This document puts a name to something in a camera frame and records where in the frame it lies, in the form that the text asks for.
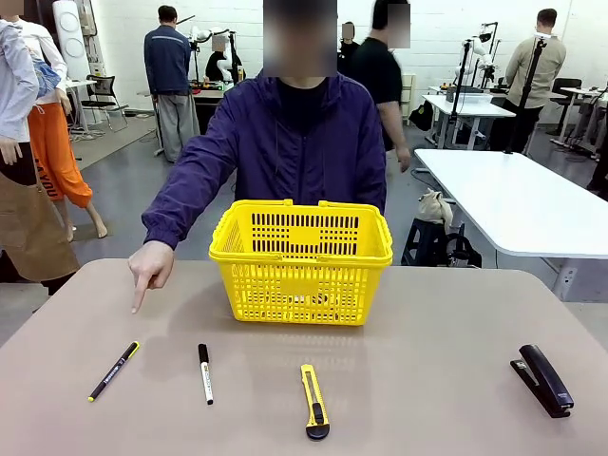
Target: bag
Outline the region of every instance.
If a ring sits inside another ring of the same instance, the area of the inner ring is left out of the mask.
[[[433,223],[443,223],[446,233],[454,218],[452,208],[444,201],[441,192],[433,192],[430,188],[428,193],[419,199],[417,219]]]
[[[61,76],[53,71],[44,60],[40,60],[33,55],[31,56],[31,60],[34,63],[34,71],[38,77],[38,97],[36,98],[42,98],[55,89],[61,82]]]
[[[421,104],[418,109],[409,114],[409,121],[422,131],[429,131],[433,124],[433,105],[429,102]]]

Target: black t-shirt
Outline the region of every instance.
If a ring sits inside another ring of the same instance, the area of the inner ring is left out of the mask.
[[[401,105],[401,68],[381,41],[368,38],[363,42],[352,56],[351,77],[368,90],[377,105],[389,102]],[[384,126],[382,136],[384,146],[391,150],[393,143]]]
[[[307,135],[318,122],[323,99],[327,93],[328,79],[313,88],[296,88],[277,79],[278,96],[285,120],[300,134]]]
[[[352,42],[349,45],[342,42],[340,51],[338,52],[337,69],[345,76],[351,77],[351,60],[354,52],[359,49],[359,44]]]

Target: yellow utility knife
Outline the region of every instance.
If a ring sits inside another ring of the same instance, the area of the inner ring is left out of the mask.
[[[309,419],[306,425],[306,434],[312,440],[323,440],[330,433],[330,420],[327,418],[321,388],[316,380],[314,367],[304,364],[302,367],[302,383],[308,401]]]

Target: plastic shopping basket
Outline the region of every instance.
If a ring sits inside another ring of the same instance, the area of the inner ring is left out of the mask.
[[[237,320],[357,326],[392,262],[391,244],[373,206],[242,200],[219,221],[209,257]]]

